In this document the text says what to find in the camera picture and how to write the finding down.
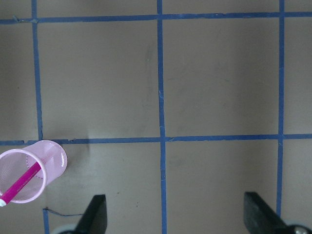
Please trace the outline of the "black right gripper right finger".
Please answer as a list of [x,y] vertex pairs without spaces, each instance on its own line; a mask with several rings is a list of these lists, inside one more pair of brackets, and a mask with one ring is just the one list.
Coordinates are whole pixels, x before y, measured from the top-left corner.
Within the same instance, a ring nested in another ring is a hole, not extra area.
[[287,225],[256,192],[244,193],[243,221],[250,234],[285,234]]

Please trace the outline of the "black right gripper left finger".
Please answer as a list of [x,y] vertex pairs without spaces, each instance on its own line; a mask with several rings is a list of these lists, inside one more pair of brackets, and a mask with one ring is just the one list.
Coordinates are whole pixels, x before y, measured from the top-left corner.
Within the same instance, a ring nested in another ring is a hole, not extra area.
[[74,229],[74,233],[104,234],[107,229],[107,223],[106,196],[95,195]]

